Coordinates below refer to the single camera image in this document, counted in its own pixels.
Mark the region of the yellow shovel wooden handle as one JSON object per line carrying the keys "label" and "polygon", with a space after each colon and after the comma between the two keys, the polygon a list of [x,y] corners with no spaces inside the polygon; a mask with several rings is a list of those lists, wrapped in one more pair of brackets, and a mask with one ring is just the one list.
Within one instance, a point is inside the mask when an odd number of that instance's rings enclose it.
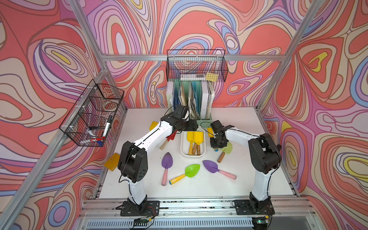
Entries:
{"label": "yellow shovel wooden handle", "polygon": [[203,132],[199,132],[199,131],[196,131],[194,133],[194,143],[197,143],[198,145],[198,150],[197,150],[197,153],[198,155],[197,156],[200,156],[201,155],[201,143],[203,143],[203,140],[204,140],[204,134]]}

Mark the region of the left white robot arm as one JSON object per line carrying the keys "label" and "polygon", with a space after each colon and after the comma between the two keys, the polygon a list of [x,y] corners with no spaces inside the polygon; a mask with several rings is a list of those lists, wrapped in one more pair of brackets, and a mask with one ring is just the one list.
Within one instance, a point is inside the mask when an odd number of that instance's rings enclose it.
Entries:
{"label": "left white robot arm", "polygon": [[160,122],[142,138],[126,141],[121,149],[118,169],[128,181],[128,201],[141,205],[147,200],[143,178],[148,172],[148,153],[175,131],[196,131],[197,121],[190,118],[188,106],[177,105],[173,112],[164,115]]}

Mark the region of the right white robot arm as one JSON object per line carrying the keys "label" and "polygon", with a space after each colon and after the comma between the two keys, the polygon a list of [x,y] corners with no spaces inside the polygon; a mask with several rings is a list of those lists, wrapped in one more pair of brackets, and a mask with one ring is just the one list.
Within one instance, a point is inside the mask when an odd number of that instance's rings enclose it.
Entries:
{"label": "right white robot arm", "polygon": [[280,167],[282,146],[276,144],[267,133],[250,134],[232,125],[224,126],[219,120],[212,122],[210,127],[214,134],[210,139],[212,148],[224,148],[230,141],[248,146],[251,163],[256,170],[251,197],[257,201],[270,198],[271,176]]}

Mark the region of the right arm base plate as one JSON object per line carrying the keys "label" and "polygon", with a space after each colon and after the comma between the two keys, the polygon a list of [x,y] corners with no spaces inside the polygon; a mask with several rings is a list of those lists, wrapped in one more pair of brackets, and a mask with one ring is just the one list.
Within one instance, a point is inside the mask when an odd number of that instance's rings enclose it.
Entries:
{"label": "right arm base plate", "polygon": [[267,196],[265,200],[259,201],[252,193],[250,193],[249,199],[237,199],[232,203],[236,209],[237,215],[270,216],[275,214],[270,196]]}

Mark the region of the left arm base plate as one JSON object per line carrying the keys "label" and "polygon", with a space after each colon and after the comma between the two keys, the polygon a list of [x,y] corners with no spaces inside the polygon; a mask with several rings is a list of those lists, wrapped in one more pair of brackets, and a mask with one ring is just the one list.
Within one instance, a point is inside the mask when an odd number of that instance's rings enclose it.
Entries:
{"label": "left arm base plate", "polygon": [[129,199],[124,201],[123,204],[116,208],[120,210],[120,216],[133,217],[133,216],[149,216],[156,217],[160,212],[160,201],[148,200],[143,201],[140,205],[135,204]]}

